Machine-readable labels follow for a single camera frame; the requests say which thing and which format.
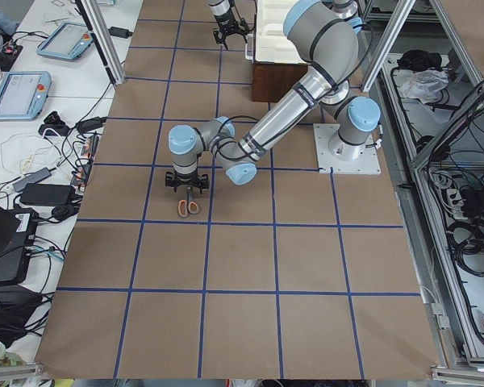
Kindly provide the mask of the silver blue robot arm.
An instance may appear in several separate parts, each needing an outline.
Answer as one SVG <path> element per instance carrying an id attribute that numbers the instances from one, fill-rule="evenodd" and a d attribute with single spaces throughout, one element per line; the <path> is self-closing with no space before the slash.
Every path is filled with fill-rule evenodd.
<path id="1" fill-rule="evenodd" d="M 217 44 L 223 45 L 228 50 L 227 37 L 241 35 L 244 42 L 251 29 L 240 15 L 236 3 L 232 0 L 208 0 L 208 6 L 217 22 L 217 28 L 213 30 L 213 36 Z"/>
<path id="2" fill-rule="evenodd" d="M 378 127 L 381 111 L 371 98 L 358 96 L 348 86 L 357 66 L 355 29 L 321 1 L 298 1 L 286 15 L 283 33 L 308 64 L 307 72 L 241 139 L 226 117 L 199 127 L 177 125 L 169 132 L 173 171 L 165 185 L 173 189 L 209 187 L 209 177 L 198 174 L 198 159 L 210 152 L 236 185 L 250 182 L 256 163 L 315 107 L 323 107 L 339 124 L 328 141 L 336 159 L 352 162 L 362 156 L 366 142 Z"/>

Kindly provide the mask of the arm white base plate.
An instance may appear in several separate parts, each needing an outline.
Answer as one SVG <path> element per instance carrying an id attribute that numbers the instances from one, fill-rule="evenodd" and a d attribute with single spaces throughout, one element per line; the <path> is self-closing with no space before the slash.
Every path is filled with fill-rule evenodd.
<path id="1" fill-rule="evenodd" d="M 379 175 L 378 150 L 372 135 L 361 145 L 348 145 L 339 137 L 339 124 L 314 125 L 315 150 L 320 173 Z"/>

